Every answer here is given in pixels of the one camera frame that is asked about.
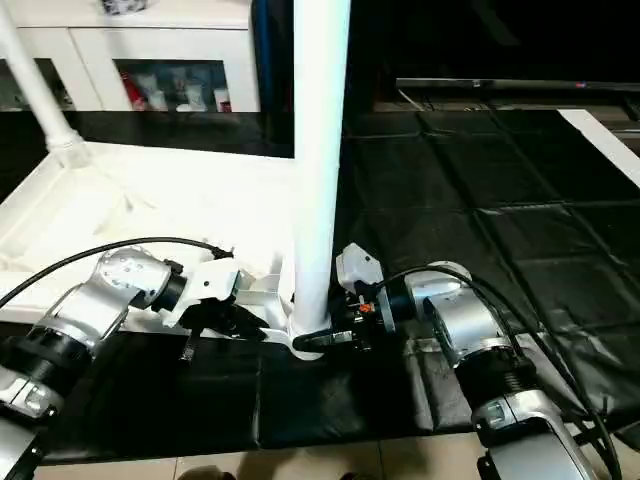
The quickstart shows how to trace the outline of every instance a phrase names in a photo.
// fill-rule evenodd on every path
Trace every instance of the black cable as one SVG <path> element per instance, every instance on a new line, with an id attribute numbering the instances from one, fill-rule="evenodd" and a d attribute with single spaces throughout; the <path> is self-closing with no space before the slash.
<path id="1" fill-rule="evenodd" d="M 199 242 L 197 240 L 190 240 L 188 238 L 180 238 L 180 237 L 140 237 L 133 238 L 131 240 L 122 240 L 120 242 L 108 243 L 106 245 L 102 245 L 100 247 L 90 248 L 89 250 L 85 250 L 84 252 L 76 253 L 70 257 L 67 257 L 59 262 L 54 263 L 53 265 L 48 266 L 44 270 L 39 271 L 35 275 L 29 277 L 20 285 L 15 287 L 9 293 L 7 293 L 4 297 L 0 298 L 0 308 L 3 308 L 7 303 L 13 300 L 15 297 L 20 295 L 23 291 L 29 288 L 34 283 L 42 280 L 47 275 L 55 272 L 56 270 L 69 265 L 70 263 L 77 262 L 78 260 L 82 260 L 83 258 L 90 257 L 97 253 L 108 252 L 109 250 L 113 250 L 114 248 L 121 247 L 129 247 L 132 245 L 139 245 L 142 243 L 180 243 L 183 245 L 191 245 L 193 247 L 204 248 L 205 250 L 209 250 L 214 258 L 228 258 L 232 257 L 233 254 L 230 252 L 226 252 L 221 248 L 215 247 L 213 245 L 209 245 L 205 242 Z"/>
<path id="2" fill-rule="evenodd" d="M 416 272 L 444 273 L 446 275 L 450 275 L 460 280 L 461 282 L 465 283 L 467 286 L 469 286 L 469 288 L 472 288 L 476 293 L 484 289 L 488 291 L 494 298 L 496 298 L 502 305 L 504 305 L 516 317 L 516 319 L 518 320 L 518 323 L 520 323 L 522 327 L 527 331 L 527 333 L 531 336 L 531 338 L 533 339 L 535 344 L 538 346 L 538 348 L 547 357 L 549 362 L 551 362 L 553 367 L 558 371 L 560 376 L 563 378 L 563 380 L 567 383 L 569 388 L 576 395 L 580 403 L 582 403 L 584 409 L 587 412 L 587 415 L 591 418 L 591 420 L 595 425 L 595 430 L 598 431 L 598 437 L 603 442 L 602 445 L 604 450 L 608 453 L 608 458 L 605 458 L 604 456 L 602 456 L 602 460 L 606 464 L 607 469 L 611 474 L 611 478 L 613 480 L 622 480 L 622 471 L 620 468 L 620 461 L 618 459 L 618 454 L 616 452 L 615 446 L 613 445 L 613 441 L 609 436 L 609 432 L 607 431 L 604 421 L 596 411 L 596 408 L 591 402 L 591 399 L 589 398 L 584 385 L 580 381 L 577 374 L 577 368 L 575 367 L 575 365 L 573 364 L 573 362 L 571 361 L 568 355 L 562 354 L 562 347 L 560 345 L 560 342 L 557 341 L 557 339 L 555 339 L 555 337 L 551 334 L 549 328 L 545 325 L 545 328 L 547 328 L 547 331 L 549 334 L 549 338 L 553 340 L 554 345 L 558 349 L 560 356 L 557 355 L 555 352 L 553 352 L 551 348 L 549 348 L 549 346 L 540 337 L 540 334 L 536 331 L 535 328 L 531 326 L 531 324 L 524 317 L 524 315 L 522 315 L 522 313 L 520 313 L 518 309 L 515 308 L 515 306 L 509 301 L 509 299 L 506 298 L 493 285 L 491 285 L 489 282 L 487 282 L 486 280 L 476 275 L 474 275 L 472 280 L 458 272 L 455 272 L 445 267 L 430 265 L 430 266 L 409 268 L 407 270 L 403 270 L 401 272 L 395 273 L 394 275 L 391 275 L 390 277 L 388 277 L 387 279 L 381 282 L 378 282 L 375 285 L 375 288 L 379 290 L 383 286 L 389 284 L 394 280 L 397 280 L 398 278 L 402 278 L 406 275 L 409 275 L 410 273 L 416 273 Z M 599 454 L 602 452 L 602 449 L 596 447 L 595 445 L 594 445 L 594 448 L 596 448 L 596 451 L 598 451 Z"/>

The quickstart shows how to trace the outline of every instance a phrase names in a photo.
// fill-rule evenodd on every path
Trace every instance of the shelf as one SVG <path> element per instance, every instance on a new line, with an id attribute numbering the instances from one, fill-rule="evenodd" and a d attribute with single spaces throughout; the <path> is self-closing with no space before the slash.
<path id="1" fill-rule="evenodd" d="M 251 0 L 149 0 L 146 10 L 108 16 L 100 0 L 5 0 L 18 27 L 249 30 Z"/>

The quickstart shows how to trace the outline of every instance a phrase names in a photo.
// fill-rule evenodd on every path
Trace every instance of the black countertop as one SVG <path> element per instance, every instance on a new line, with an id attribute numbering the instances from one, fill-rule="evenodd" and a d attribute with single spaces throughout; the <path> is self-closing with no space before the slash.
<path id="1" fill-rule="evenodd" d="M 289 116 L 75 113 L 87 140 L 288 157 Z M 0 196 L 45 155 L 0 115 Z M 334 250 L 387 272 L 452 260 L 545 315 L 610 419 L 640 418 L 640 190 L 556 112 L 345 119 Z M 0 335 L 26 327 L 0 325 Z M 429 336 L 411 326 L 413 336 Z M 439 352 L 404 341 L 302 362 L 278 345 L 119 333 L 50 436 L 49 462 L 216 453 L 468 431 Z"/>

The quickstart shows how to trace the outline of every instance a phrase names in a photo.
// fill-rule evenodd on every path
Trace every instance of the white pipe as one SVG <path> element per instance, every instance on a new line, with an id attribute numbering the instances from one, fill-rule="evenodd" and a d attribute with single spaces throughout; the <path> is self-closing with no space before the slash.
<path id="1" fill-rule="evenodd" d="M 329 326 L 350 0 L 295 0 L 295 310 L 292 335 Z"/>
<path id="2" fill-rule="evenodd" d="M 73 143 L 77 134 L 62 115 L 36 62 L 24 48 L 3 0 L 0 0 L 0 50 L 44 130 L 49 149 Z"/>

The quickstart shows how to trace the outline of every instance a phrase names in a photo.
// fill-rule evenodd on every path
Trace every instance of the tile floor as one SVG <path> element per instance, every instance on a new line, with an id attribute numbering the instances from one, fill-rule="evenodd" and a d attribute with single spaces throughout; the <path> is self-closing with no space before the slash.
<path id="1" fill-rule="evenodd" d="M 625 480 L 640 479 L 640 454 L 617 443 Z M 484 450 L 475 435 L 167 458 L 139 462 L 42 467 L 36 480 L 173 480 L 211 465 L 238 480 L 338 480 L 360 472 L 380 480 L 477 480 Z M 593 459 L 595 452 L 587 452 Z"/>

